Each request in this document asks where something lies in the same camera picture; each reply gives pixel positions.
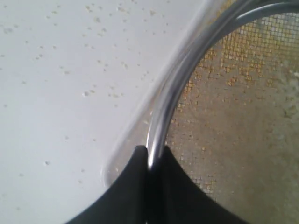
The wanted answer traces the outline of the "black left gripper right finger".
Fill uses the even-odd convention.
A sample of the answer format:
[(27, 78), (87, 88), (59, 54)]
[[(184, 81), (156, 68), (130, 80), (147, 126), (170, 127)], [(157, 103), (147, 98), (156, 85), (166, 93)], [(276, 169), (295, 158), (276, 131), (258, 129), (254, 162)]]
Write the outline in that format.
[(149, 224), (239, 224), (241, 219), (206, 195), (181, 168), (169, 147), (147, 174)]

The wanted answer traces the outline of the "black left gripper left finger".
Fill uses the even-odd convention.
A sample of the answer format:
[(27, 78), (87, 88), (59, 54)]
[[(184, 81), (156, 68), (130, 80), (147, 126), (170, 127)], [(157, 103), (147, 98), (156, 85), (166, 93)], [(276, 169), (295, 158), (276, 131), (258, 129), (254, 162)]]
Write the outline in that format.
[(128, 164), (109, 189), (69, 224), (144, 224), (148, 151), (136, 146)]

